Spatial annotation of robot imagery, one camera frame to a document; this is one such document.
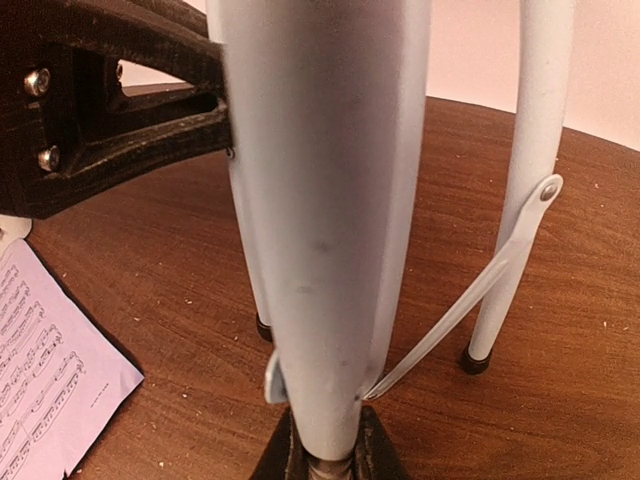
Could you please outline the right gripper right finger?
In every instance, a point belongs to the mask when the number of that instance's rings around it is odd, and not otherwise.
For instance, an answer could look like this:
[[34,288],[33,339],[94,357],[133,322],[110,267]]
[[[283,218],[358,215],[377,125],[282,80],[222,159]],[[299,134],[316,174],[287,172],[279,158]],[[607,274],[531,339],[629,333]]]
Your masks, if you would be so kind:
[[354,479],[410,479],[386,429],[371,406],[361,409],[352,470]]

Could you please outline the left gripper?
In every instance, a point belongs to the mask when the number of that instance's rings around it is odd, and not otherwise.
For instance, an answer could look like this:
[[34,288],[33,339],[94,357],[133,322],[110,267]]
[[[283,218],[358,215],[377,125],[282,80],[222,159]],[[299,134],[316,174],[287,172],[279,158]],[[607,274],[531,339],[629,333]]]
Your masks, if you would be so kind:
[[185,1],[1,3],[1,212],[47,218],[98,192],[232,144],[229,110],[114,136],[119,60],[223,98],[221,47]]

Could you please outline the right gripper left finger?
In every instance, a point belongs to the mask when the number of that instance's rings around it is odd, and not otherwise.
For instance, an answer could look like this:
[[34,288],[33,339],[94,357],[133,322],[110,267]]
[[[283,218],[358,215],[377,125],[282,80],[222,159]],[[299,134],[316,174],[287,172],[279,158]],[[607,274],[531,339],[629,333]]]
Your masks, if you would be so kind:
[[284,410],[249,479],[309,479],[309,459],[290,407]]

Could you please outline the white music stand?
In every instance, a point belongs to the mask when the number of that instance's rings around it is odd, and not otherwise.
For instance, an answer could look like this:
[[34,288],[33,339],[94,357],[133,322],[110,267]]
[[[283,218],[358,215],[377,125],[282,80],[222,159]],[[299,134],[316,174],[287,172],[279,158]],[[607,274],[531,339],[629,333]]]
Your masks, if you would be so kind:
[[383,395],[472,309],[481,371],[539,223],[562,188],[575,5],[520,5],[515,131],[496,250],[391,371],[426,99],[426,1],[210,1],[223,48],[233,198],[251,286],[275,351],[265,396],[290,405],[306,451],[343,462],[361,406]]

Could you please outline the purple sheet music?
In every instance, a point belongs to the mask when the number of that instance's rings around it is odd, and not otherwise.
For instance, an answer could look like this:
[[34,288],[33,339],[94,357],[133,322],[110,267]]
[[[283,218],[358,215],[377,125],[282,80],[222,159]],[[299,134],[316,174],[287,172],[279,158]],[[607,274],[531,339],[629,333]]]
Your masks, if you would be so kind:
[[61,479],[142,373],[64,293],[30,246],[1,259],[1,476]]

